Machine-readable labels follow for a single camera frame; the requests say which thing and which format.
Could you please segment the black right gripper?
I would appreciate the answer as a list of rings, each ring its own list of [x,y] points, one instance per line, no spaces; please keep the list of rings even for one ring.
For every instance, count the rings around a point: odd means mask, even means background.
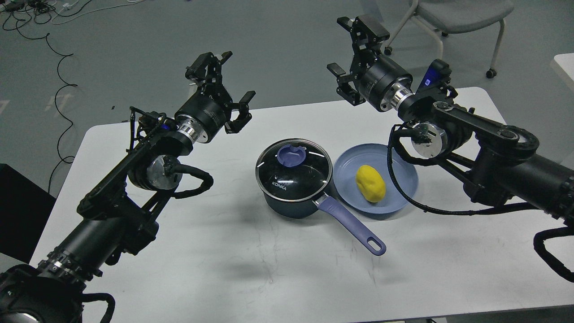
[[[410,88],[413,78],[381,53],[381,46],[390,38],[390,32],[368,14],[354,19],[339,17],[337,24],[350,33],[353,49],[352,75],[338,63],[326,66],[336,77],[337,94],[353,106],[367,101],[379,112],[398,110],[406,98],[413,96]]]

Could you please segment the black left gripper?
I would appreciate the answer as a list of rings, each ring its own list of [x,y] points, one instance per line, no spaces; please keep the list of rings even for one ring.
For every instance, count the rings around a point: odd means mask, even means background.
[[[248,91],[234,103],[223,86],[222,65],[230,57],[232,51],[222,53],[220,58],[207,52],[186,68],[185,77],[198,87],[175,114],[178,130],[174,137],[181,143],[209,143],[222,128],[227,134],[240,133],[252,120],[249,103],[256,92]],[[239,113],[234,120],[233,111]]]

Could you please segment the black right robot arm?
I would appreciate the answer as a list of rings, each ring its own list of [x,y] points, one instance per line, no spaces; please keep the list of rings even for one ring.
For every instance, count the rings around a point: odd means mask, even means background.
[[[353,59],[346,72],[336,63],[327,69],[337,80],[337,93],[356,106],[368,102],[379,112],[395,110],[402,121],[390,131],[387,168],[399,193],[423,211],[442,215],[504,214],[542,210],[564,226],[533,238],[539,257],[559,276],[573,272],[545,247],[545,241],[573,235],[573,170],[537,154],[539,139],[529,131],[495,122],[455,104],[451,69],[435,59],[412,91],[412,76],[386,57],[382,43],[389,32],[373,17],[336,21],[351,37]],[[420,204],[400,187],[391,165],[392,153],[420,166],[439,166],[463,183],[463,190],[483,210],[449,211]]]

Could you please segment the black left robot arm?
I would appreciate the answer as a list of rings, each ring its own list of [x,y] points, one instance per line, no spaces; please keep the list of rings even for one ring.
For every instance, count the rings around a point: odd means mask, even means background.
[[[84,305],[106,302],[109,323],[116,301],[109,293],[85,293],[86,282],[102,276],[103,264],[121,254],[137,255],[156,239],[157,218],[171,199],[198,196],[214,183],[199,168],[180,163],[195,143],[220,131],[240,132],[252,119],[248,91],[234,102],[223,85],[222,67],[232,57],[199,55],[185,77],[197,88],[173,117],[130,107],[126,156],[80,201],[80,224],[37,267],[17,265],[1,274],[3,323],[80,323]]]

